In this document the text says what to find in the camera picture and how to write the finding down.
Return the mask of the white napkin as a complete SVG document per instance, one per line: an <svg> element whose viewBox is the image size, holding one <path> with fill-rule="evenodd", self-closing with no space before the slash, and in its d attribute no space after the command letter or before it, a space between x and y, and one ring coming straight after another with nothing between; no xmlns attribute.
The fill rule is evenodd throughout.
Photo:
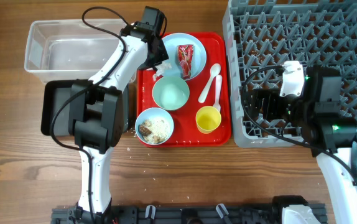
<svg viewBox="0 0 357 224"><path fill-rule="evenodd" d="M166 70L170 70L172 68L169 62L162 62L160 65L156 66L156 72L153 74L153 81L156 81L159 76L162 76Z"/></svg>

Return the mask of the red snack wrapper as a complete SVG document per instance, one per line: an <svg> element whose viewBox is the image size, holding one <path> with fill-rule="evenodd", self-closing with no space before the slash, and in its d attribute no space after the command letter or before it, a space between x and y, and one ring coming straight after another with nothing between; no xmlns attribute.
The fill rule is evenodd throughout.
<svg viewBox="0 0 357 224"><path fill-rule="evenodd" d="M191 76L193 51L194 46L191 44L178 46L178 62L183 71L183 79Z"/></svg>

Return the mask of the yellow plastic cup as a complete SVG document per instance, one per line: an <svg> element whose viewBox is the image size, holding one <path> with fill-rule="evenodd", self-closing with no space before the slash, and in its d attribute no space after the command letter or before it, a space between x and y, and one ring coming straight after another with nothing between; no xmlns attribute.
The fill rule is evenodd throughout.
<svg viewBox="0 0 357 224"><path fill-rule="evenodd" d="M213 106L204 106L197 111L195 121L199 132L210 134L221 124L221 114Z"/></svg>

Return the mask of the mint green bowl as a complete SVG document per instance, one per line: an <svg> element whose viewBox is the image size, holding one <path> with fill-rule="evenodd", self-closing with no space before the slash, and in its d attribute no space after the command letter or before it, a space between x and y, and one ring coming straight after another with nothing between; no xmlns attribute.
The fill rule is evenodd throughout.
<svg viewBox="0 0 357 224"><path fill-rule="evenodd" d="M164 110L175 111L183 107L190 96L186 81L179 77L162 77L152 89L152 98Z"/></svg>

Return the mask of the light blue bowl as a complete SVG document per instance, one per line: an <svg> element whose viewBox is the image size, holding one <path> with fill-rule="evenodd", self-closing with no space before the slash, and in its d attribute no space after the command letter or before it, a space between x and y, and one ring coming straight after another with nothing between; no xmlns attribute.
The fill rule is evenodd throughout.
<svg viewBox="0 0 357 224"><path fill-rule="evenodd" d="M148 144L145 142L145 140L143 139L142 135L139 133L138 131L138 126L146 119L152 119L152 118L164 118L170 126L170 135L168 136L168 139L173 135L173 131L174 131L174 121L172 116L166 111L163 110L162 108L149 108L144 110L143 112L140 113L140 115L137 117L136 119L136 123L135 123L135 130L136 130L136 134L138 136L138 138L145 144ZM157 146L157 145L161 145L165 142L167 142L167 140L165 140L164 142L160 143L160 144L148 144L151 146Z"/></svg>

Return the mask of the rice and food scraps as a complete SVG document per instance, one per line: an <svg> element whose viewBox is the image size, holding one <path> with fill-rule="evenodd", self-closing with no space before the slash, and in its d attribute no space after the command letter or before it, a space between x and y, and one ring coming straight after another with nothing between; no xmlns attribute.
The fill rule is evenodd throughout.
<svg viewBox="0 0 357 224"><path fill-rule="evenodd" d="M152 118L144 120L138 131L148 144L160 144L170 135L169 123L164 118Z"/></svg>

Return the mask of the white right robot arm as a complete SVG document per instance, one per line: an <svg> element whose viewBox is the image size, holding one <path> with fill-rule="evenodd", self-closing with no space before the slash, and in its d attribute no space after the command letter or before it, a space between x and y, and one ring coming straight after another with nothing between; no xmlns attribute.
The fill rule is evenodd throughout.
<svg viewBox="0 0 357 224"><path fill-rule="evenodd" d="M337 223L357 223L357 121L340 114L341 76L321 66L303 68L297 61L274 66L282 74L280 88L248 88L263 70L243 83L245 117L255 123L257 114L284 119L301 128L302 141L277 138L309 148L324 176Z"/></svg>

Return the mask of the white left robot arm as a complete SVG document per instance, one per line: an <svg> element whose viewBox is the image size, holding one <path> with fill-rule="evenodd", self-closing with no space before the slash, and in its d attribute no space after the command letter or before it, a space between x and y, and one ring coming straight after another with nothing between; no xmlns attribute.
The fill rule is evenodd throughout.
<svg viewBox="0 0 357 224"><path fill-rule="evenodd" d="M108 174L113 147L123 133L123 91L137 70L157 70L168 59L162 41L167 19L162 11L145 7L141 21L117 34L118 47L88 80L77 80L69 106L68 132L81 155L83 188L77 208L92 217L111 205Z"/></svg>

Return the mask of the grey dishwasher rack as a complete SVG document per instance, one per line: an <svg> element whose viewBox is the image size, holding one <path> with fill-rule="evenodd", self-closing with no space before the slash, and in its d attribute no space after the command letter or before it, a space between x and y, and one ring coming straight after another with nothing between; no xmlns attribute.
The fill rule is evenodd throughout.
<svg viewBox="0 0 357 224"><path fill-rule="evenodd" d="M248 121L241 103L251 73L263 70L250 88L279 88L282 79L272 67L288 60L337 69L341 114L357 120L357 1L230 1L222 23L233 136L239 147L285 147L278 135L300 139L300 128L282 119Z"/></svg>

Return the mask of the light blue plate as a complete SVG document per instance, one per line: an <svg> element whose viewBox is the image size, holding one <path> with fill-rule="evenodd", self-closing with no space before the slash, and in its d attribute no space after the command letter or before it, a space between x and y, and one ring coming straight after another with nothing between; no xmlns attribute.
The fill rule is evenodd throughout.
<svg viewBox="0 0 357 224"><path fill-rule="evenodd" d="M184 33L169 34L162 38L169 59L165 62L171 65L163 73L165 77L181 77L184 80L191 80L198 76L206 65L206 50L203 44L194 36ZM193 55L190 63L190 76L183 77L183 68L179 61L179 45L192 45Z"/></svg>

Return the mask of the white plastic fork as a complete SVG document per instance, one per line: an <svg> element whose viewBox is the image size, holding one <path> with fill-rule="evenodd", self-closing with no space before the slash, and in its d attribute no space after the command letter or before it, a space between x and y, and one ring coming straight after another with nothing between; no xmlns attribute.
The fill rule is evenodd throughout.
<svg viewBox="0 0 357 224"><path fill-rule="evenodd" d="M221 75L217 75L215 77L215 103L213 104L213 107L216 108L218 111L221 110L220 93L221 93L222 81L223 78Z"/></svg>

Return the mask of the white plastic spoon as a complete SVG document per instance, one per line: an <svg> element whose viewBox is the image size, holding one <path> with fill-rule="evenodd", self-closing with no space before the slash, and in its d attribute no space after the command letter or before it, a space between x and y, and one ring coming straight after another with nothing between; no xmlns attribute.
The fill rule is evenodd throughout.
<svg viewBox="0 0 357 224"><path fill-rule="evenodd" d="M211 87L211 84L213 82L213 79L219 75L221 72L221 65L219 63L215 63L211 66L210 68L210 77L204 87L204 89L202 90L202 92L200 93L200 96L198 97L198 102L199 103L204 103L206 98L207 98L207 95L208 95L208 92L210 90L210 87Z"/></svg>

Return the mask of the red serving tray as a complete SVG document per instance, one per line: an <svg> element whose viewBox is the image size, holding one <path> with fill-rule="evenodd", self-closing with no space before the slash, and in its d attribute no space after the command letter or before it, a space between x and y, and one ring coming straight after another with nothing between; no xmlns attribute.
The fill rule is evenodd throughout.
<svg viewBox="0 0 357 224"><path fill-rule="evenodd" d="M228 81L226 72L226 57L224 40L213 32L193 32L189 35L199 40L206 51L206 64L204 69L195 78L189 80L188 86L190 95L187 103L178 111L169 111L174 121L172 137L167 142L159 146L148 147L206 147L220 146L231 136L231 115L230 99L228 94ZM212 106L215 102L215 82L205 100L204 104L199 104L198 97L210 77L210 68L213 64L221 65L222 87L220 93L221 124L210 134L199 132L195 115L202 106ZM152 88L156 81L153 81L153 70L137 71L137 118L140 114L149 109L158 107L152 98Z"/></svg>

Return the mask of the clear plastic bin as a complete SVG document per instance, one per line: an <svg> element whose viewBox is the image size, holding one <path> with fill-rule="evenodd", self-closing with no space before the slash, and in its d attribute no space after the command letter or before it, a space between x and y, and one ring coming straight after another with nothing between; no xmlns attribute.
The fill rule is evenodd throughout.
<svg viewBox="0 0 357 224"><path fill-rule="evenodd" d="M119 40L80 19L35 21L25 49L24 69L41 82L89 79L116 50Z"/></svg>

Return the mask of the black plastic tray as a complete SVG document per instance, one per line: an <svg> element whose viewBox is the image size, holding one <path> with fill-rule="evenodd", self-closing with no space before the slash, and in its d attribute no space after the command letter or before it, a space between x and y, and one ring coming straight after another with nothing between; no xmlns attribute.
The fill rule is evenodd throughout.
<svg viewBox="0 0 357 224"><path fill-rule="evenodd" d="M48 82L45 85L44 90L44 103L42 108L42 121L41 121L41 133L43 135L50 135L50 125L52 118L62 104L69 99L71 95L71 87L75 80L55 80ZM133 102L130 99L131 86L127 85L123 91L123 115L124 115L124 127L123 132L129 130L133 124ZM68 136L68 118L69 118L69 106L66 106L59 114L54 133L56 136Z"/></svg>

